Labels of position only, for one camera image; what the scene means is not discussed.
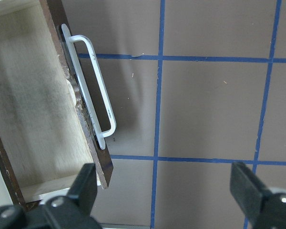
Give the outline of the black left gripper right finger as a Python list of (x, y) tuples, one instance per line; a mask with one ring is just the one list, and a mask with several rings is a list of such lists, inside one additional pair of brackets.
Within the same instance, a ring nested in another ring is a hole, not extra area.
[(286, 189), (268, 187), (243, 162), (233, 162), (230, 193), (253, 229), (286, 229)]

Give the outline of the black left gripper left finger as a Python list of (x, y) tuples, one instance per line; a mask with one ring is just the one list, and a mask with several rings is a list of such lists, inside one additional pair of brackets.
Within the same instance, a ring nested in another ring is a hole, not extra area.
[(19, 205), (0, 207), (0, 229), (100, 229), (90, 216), (97, 195), (96, 167), (84, 164), (64, 196), (26, 212)]

